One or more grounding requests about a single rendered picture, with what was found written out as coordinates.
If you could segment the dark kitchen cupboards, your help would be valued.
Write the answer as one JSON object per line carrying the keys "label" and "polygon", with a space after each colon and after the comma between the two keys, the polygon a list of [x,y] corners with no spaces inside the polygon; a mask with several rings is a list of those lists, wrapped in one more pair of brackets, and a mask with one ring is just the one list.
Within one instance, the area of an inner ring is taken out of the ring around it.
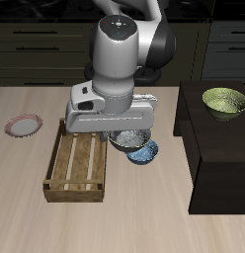
{"label": "dark kitchen cupboards", "polygon": [[[169,0],[176,54],[156,87],[200,78],[215,0]],[[89,35],[104,17],[94,0],[0,0],[0,86],[72,86],[90,62]]]}

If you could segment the green bowl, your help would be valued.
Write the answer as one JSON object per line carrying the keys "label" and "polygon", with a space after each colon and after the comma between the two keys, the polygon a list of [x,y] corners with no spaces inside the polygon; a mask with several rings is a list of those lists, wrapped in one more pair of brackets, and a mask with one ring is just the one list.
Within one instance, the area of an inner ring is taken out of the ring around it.
{"label": "green bowl", "polygon": [[207,112],[216,120],[227,122],[245,111],[245,96],[230,88],[211,88],[203,93]]}

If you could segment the wooden slat tray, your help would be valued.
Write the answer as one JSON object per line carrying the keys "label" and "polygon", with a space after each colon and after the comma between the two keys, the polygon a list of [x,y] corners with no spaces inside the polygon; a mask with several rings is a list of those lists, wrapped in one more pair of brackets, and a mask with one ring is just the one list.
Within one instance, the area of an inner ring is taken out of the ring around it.
{"label": "wooden slat tray", "polygon": [[107,142],[97,132],[69,133],[65,118],[51,153],[43,194],[48,203],[101,203],[105,195]]}

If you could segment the small pink fluted dish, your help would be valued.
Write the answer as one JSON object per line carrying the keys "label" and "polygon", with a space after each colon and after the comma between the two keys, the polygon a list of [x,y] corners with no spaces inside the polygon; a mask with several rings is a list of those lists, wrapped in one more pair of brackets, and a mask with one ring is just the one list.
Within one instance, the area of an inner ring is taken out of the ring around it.
{"label": "small pink fluted dish", "polygon": [[28,137],[39,131],[43,120],[35,114],[24,114],[14,117],[6,123],[4,131],[12,137]]}

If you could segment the black bowl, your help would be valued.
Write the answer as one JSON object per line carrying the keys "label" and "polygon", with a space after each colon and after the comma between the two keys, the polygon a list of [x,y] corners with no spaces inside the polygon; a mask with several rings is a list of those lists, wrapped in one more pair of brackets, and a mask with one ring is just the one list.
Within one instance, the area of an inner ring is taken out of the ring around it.
{"label": "black bowl", "polygon": [[107,137],[113,147],[122,152],[134,152],[146,145],[151,137],[150,129],[111,130]]}

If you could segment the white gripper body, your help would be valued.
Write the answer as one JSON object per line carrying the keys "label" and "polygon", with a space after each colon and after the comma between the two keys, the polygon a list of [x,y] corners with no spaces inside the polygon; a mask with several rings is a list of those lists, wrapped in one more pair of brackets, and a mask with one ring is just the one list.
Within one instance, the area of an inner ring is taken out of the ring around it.
{"label": "white gripper body", "polygon": [[65,127],[68,132],[149,129],[153,126],[157,99],[151,94],[134,94],[130,108],[117,116],[83,114],[67,103]]}

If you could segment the blue bowl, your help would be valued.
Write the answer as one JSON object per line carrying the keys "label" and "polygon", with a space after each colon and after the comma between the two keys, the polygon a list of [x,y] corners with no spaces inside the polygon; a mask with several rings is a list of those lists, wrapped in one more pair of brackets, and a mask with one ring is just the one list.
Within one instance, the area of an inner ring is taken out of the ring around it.
{"label": "blue bowl", "polygon": [[150,139],[141,149],[134,152],[127,152],[125,155],[134,164],[146,165],[157,156],[158,151],[158,144],[153,139]]}

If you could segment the dark wooden cabinet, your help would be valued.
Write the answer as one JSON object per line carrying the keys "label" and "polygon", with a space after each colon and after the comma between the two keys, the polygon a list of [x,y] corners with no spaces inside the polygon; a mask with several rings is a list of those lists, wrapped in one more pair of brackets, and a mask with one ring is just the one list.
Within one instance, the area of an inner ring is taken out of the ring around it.
{"label": "dark wooden cabinet", "polygon": [[173,134],[183,139],[193,192],[190,214],[245,214],[245,111],[228,122],[215,120],[203,93],[227,87],[245,96],[240,81],[180,83]]}

